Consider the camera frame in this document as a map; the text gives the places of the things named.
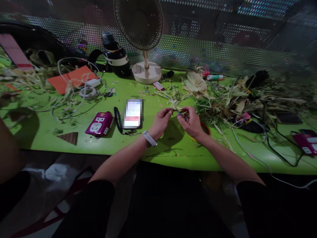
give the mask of perforated metal panel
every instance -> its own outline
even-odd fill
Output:
[[[163,68],[203,65],[212,72],[251,75],[267,70],[311,80],[317,70],[316,0],[161,0],[164,27],[149,59]],[[143,59],[121,35],[111,0],[2,0],[2,20],[41,26],[77,55],[103,50],[112,31],[129,59]]]

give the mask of phone lanyard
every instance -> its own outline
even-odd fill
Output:
[[[123,132],[123,129],[122,129],[122,124],[121,124],[121,116],[120,116],[120,112],[118,110],[117,107],[114,107],[114,111],[115,111],[115,120],[116,120],[116,124],[117,124],[117,128],[119,130],[119,132],[123,135],[129,135],[129,134],[133,134],[133,133],[136,133],[136,130],[135,129],[131,129],[130,131],[128,132]]]

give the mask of white smart watch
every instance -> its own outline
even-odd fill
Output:
[[[158,143],[152,138],[152,136],[148,133],[148,131],[143,132],[143,135],[153,147],[158,145]]]

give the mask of black water bottle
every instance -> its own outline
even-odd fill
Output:
[[[120,41],[113,37],[110,31],[102,33],[102,44],[107,63],[118,77],[127,77],[131,74],[128,56]]]

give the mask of fan stand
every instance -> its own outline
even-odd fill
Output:
[[[161,67],[149,61],[147,51],[143,51],[143,56],[144,61],[136,63],[132,68],[134,79],[143,84],[158,82],[162,77]]]

